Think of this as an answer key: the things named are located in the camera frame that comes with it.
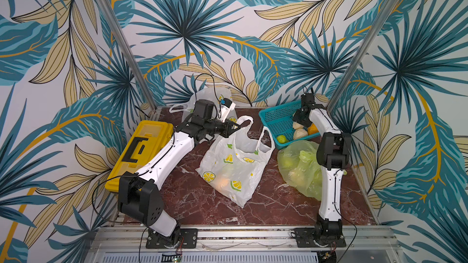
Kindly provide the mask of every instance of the green plastic bag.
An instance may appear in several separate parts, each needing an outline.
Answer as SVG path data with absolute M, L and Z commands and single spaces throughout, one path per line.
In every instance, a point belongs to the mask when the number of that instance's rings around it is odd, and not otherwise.
M 307 197 L 322 199 L 322 169 L 317 162 L 319 145 L 298 140 L 278 152 L 278 168 L 288 185 Z

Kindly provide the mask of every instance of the wallpaper wall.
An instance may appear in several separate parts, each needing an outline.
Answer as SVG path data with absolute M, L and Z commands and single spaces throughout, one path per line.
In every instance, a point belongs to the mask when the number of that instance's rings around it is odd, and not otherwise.
M 148 105 L 94 0 L 0 4 L 0 262 L 81 262 Z
M 468 0 L 415 2 L 396 7 L 333 116 L 408 262 L 468 262 Z
M 303 86 L 327 101 L 384 0 L 111 1 L 159 105 L 215 84 L 238 105 L 274 106 Z

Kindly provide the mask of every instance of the green fruit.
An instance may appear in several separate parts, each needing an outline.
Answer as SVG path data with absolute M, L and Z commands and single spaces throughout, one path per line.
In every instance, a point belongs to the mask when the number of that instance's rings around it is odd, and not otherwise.
M 281 143 L 281 144 L 288 142 L 288 138 L 286 138 L 286 136 L 284 136 L 284 135 L 278 136 L 278 137 L 276 138 L 276 140 L 277 140 L 279 143 Z

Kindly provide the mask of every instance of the vent grille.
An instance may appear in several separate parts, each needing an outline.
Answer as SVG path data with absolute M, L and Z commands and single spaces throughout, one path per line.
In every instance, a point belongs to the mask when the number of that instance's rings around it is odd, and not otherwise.
M 161 253 L 142 253 L 141 263 L 160 263 Z M 318 263 L 315 252 L 184 252 L 190 263 Z M 105 254 L 101 263 L 138 263 L 138 253 Z

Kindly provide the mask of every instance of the white plastic bag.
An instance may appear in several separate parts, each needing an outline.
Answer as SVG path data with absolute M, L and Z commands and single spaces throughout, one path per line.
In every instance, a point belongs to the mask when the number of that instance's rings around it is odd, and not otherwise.
M 219 100 L 224 99 L 225 97 L 232 100 L 231 96 L 231 90 L 228 88 L 224 87 L 217 87 L 216 88 L 216 95 L 218 96 Z M 196 92 L 196 99 L 198 100 L 209 100 L 214 102 L 214 105 L 216 106 L 216 109 L 218 109 L 219 112 L 219 102 L 216 99 L 216 96 L 214 94 L 214 89 L 212 87 L 205 87 L 200 91 Z M 174 104 L 171 108 L 169 108 L 169 113 L 175 113 L 179 111 L 184 111 L 182 114 L 182 121 L 185 120 L 185 118 L 193 112 L 193 108 L 195 107 L 195 94 L 193 94 L 190 97 L 190 101 L 186 103 L 176 103 Z M 216 117 L 216 109 L 213 109 L 213 118 Z M 237 115 L 235 113 L 235 110 L 232 110 L 229 112 L 229 115 L 227 116 L 227 119 L 231 121 L 236 121 L 237 120 Z
M 254 123 L 251 116 L 241 116 L 237 124 L 249 120 L 250 124 L 231 134 L 229 138 L 218 138 L 203 157 L 196 171 L 219 193 L 229 197 L 240 207 L 252 198 L 263 169 L 269 161 L 275 143 L 267 127 L 263 127 L 259 140 L 247 136 Z M 270 135 L 272 147 L 262 143 L 265 131 Z

